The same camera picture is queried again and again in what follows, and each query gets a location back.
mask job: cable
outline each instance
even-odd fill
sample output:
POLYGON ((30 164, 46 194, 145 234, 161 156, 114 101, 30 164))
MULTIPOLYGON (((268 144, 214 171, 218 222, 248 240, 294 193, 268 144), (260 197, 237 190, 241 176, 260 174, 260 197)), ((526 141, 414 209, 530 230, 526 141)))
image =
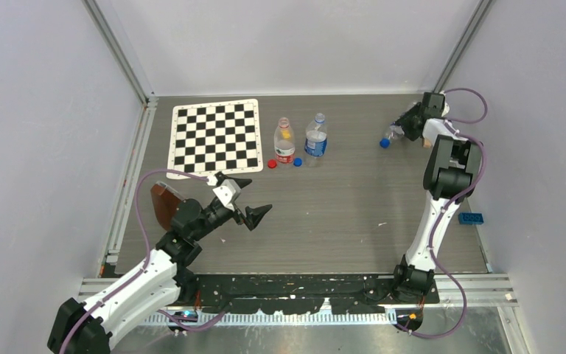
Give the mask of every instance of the cable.
POLYGON ((75 322, 74 326, 72 326, 71 330, 69 331, 69 333, 66 335, 66 337, 64 338, 64 342, 62 342, 62 346, 60 348, 60 354, 64 354, 66 352, 66 348, 68 347, 69 342, 71 341, 72 337, 74 336, 74 334, 77 332, 77 330, 79 329, 79 327, 81 327, 81 324, 94 312, 96 311, 98 308, 100 308, 104 303, 106 303, 109 299, 111 299, 114 295, 116 295, 117 293, 119 293, 122 289, 126 288, 129 284, 131 284, 134 280, 138 279, 138 277, 140 275, 142 275, 144 273, 144 270, 146 269, 146 267, 148 267, 148 263, 150 262, 150 242, 148 240, 148 233, 146 232, 146 229, 144 228, 144 224, 142 223, 142 215, 140 214, 140 197, 139 197, 139 192, 140 192, 140 188, 142 188, 142 182, 144 182, 144 180, 156 173, 175 173, 178 175, 182 175, 182 176, 186 176, 186 177, 190 177, 193 179, 198 179, 200 181, 207 181, 207 177, 199 177, 196 175, 192 175, 190 173, 185 173, 183 171, 177 171, 177 170, 168 170, 168 169, 157 169, 157 170, 151 170, 147 173, 145 173, 140 180, 138 181, 138 184, 136 185, 136 194, 135 194, 135 202, 136 202, 136 216, 138 217, 138 224, 140 225, 140 230, 142 231, 142 236, 144 236, 144 244, 146 246, 146 257, 144 258, 144 265, 142 266, 142 268, 140 268, 137 273, 135 273, 131 278, 127 279, 127 281, 125 281, 124 283, 122 283, 118 288, 114 289, 112 292, 110 292, 109 294, 105 295, 101 301, 98 301, 96 304, 94 304, 90 310, 88 310, 87 312, 85 312, 83 314, 83 316, 81 316, 79 318, 79 320, 77 322, 75 322))
MULTIPOLYGON (((433 224, 433 228, 430 230, 430 237, 428 239, 428 248, 429 248, 429 252, 430 252, 430 257, 433 259, 433 262, 435 262, 435 265, 437 266, 437 268, 441 269, 441 271, 443 271, 444 274, 446 274, 455 283, 455 285, 457 285, 457 288, 461 292, 461 296, 463 298, 463 312, 461 312, 461 317, 459 317, 459 320, 455 324, 455 326, 445 333, 442 333, 442 334, 424 334, 424 333, 410 332, 410 334, 412 336, 415 336, 415 337, 418 337, 418 338, 424 338, 424 339, 439 339, 439 338, 444 338, 446 336, 453 334, 463 324, 463 322, 465 320, 465 316, 467 315, 467 297, 465 295, 465 290, 463 289, 463 286, 461 286, 460 282, 437 260, 437 256, 435 255, 435 251, 433 250, 433 238, 435 237, 435 231, 437 230, 437 227, 439 226, 439 223, 441 222, 441 218, 444 217, 444 211, 447 210, 447 208, 452 203, 454 203, 457 199, 463 197, 464 195, 469 193, 471 190, 473 190, 474 187, 476 187, 476 184, 478 184, 478 182, 481 180, 481 178, 483 178, 483 174, 485 174, 485 168, 487 167, 487 153, 486 153, 486 151, 483 147, 483 144, 480 141, 478 141, 473 136, 468 136, 468 135, 459 133, 458 131, 456 131, 455 129, 453 129, 450 126, 449 122, 444 122, 444 125, 446 126, 446 128, 448 128, 449 131, 451 131, 456 136, 459 136, 461 138, 465 138, 465 139, 468 139, 471 142, 474 142, 481 149, 481 156, 482 156, 481 157, 481 168, 479 169, 478 176, 476 176, 474 181, 466 189, 460 191, 459 193, 457 193, 457 195, 452 197, 441 208, 441 213, 439 213, 439 215, 437 216, 437 219, 435 220, 435 223, 433 224)), ((396 326, 401 330, 409 332, 409 329, 407 329, 406 326, 403 327, 400 324, 396 324, 396 326)))
POLYGON ((426 304, 426 296, 422 297, 422 301, 420 302, 420 316, 424 316, 424 305, 426 304))
POLYGON ((213 319, 210 319, 209 321, 205 322, 205 324, 193 327, 193 326, 186 326, 182 322, 177 321, 177 319, 173 315, 171 315, 170 313, 164 310, 157 310, 157 312, 166 316, 170 321, 174 322, 175 325, 179 326, 180 328, 183 328, 184 330, 188 330, 189 332, 203 332, 204 330, 208 330, 209 328, 214 327, 214 325, 216 325, 224 317, 226 313, 225 311, 221 311, 213 319))
POLYGON ((478 91, 467 87, 451 88, 449 90, 444 91, 444 93, 449 94, 450 92, 455 92, 455 91, 467 91, 478 96, 478 98, 480 98, 481 102, 483 103, 483 108, 484 108, 483 115, 481 116, 481 118, 478 118, 477 120, 464 120, 464 119, 446 117, 447 120, 452 120, 453 122, 459 122, 465 124, 475 124, 481 122, 483 119, 485 119, 485 117, 487 117, 487 111, 488 111, 487 101, 485 101, 485 97, 483 97, 482 94, 479 94, 478 91))
POLYGON ((199 308, 202 308, 202 306, 200 306, 200 290, 196 292, 196 300, 194 301, 194 311, 197 311, 199 308))

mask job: small plastic bottle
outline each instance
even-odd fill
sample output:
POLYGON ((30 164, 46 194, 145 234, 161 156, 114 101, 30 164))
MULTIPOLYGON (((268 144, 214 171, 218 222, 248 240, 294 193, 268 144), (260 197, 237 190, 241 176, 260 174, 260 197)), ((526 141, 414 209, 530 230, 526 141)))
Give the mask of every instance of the small plastic bottle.
POLYGON ((326 117, 324 114, 316 114, 305 133, 305 164, 308 167, 315 167, 326 151, 326 117))
POLYGON ((274 131, 274 153, 281 166, 291 166, 294 162, 294 131, 288 118, 279 119, 279 126, 274 131))
POLYGON ((392 141, 398 140, 403 136, 405 136, 405 132, 402 130, 402 127, 396 125, 395 122, 391 123, 383 134, 380 145, 383 149, 389 148, 392 141))

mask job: checkerboard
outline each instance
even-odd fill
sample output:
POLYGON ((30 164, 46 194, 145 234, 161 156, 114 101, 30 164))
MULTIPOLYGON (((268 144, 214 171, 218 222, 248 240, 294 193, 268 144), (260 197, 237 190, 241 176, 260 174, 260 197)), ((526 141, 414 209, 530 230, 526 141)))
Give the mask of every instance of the checkerboard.
MULTIPOLYGON (((168 168, 196 176, 262 170, 257 100, 176 106, 168 168)), ((167 178, 186 177, 168 173, 167 178)))

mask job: gray table surface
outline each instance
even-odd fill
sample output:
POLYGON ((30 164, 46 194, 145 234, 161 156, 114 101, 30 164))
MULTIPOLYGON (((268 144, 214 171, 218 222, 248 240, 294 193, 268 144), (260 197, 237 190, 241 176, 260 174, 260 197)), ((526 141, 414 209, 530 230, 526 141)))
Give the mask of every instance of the gray table surface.
MULTIPOLYGON (((302 150, 304 129, 316 113, 326 115, 329 145, 319 167, 291 167, 237 177, 252 178, 240 207, 273 204, 257 229, 233 222, 199 243, 203 252, 190 266, 197 273, 343 273, 388 272, 413 241, 424 210, 422 175, 430 150, 421 142, 397 141, 387 150, 378 142, 387 124, 418 95, 341 95, 282 97, 162 97, 153 120, 141 173, 165 168, 172 108, 207 102, 257 98, 264 166, 273 158, 273 134, 287 117, 302 150)), ((155 242, 157 224, 148 190, 164 181, 206 206, 211 188, 201 181, 173 181, 160 174, 143 186, 141 213, 155 242)), ((467 211, 467 205, 460 211, 467 211)), ((144 256, 144 241, 132 210, 116 265, 121 274, 144 256)), ((439 259, 451 271, 486 272, 473 226, 450 224, 439 259)))

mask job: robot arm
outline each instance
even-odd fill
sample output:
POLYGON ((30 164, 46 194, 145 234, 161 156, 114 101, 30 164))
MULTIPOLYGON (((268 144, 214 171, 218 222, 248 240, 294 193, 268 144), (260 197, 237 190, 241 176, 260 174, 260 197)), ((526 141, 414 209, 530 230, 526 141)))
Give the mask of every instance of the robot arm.
POLYGON ((444 103, 443 94, 425 93, 423 101, 416 105, 417 108, 414 107, 415 111, 408 111, 396 121, 403 127, 407 138, 415 140, 423 137, 433 147, 423 179, 423 187, 427 190, 424 214, 413 244, 394 269, 391 292, 403 302, 419 302, 433 287, 436 264, 430 255, 430 237, 433 236, 432 250, 437 254, 450 220, 464 198, 472 192, 446 209, 444 206, 470 186, 481 165, 481 150, 476 144, 458 136, 450 122, 425 113, 433 112, 437 114, 435 117, 440 117, 441 112, 446 111, 441 106, 444 103), (433 102, 441 104, 426 107, 433 102), (437 217, 442 213, 443 217, 433 230, 437 217))
POLYGON ((265 205, 256 209, 246 207, 246 214, 240 211, 235 201, 241 189, 251 183, 250 179, 231 178, 217 173, 210 176, 207 183, 214 187, 216 197, 205 208, 194 199, 179 203, 170 221, 171 229, 150 252, 150 262, 146 268, 143 268, 142 261, 85 302, 79 303, 71 298, 60 306, 48 343, 53 353, 59 353, 66 335, 84 313, 141 270, 143 272, 139 277, 91 313, 77 329, 66 353, 109 353, 151 313, 177 300, 192 299, 197 283, 187 266, 202 251, 197 241, 232 218, 238 225, 245 224, 249 230, 253 230, 272 208, 272 205, 265 205))

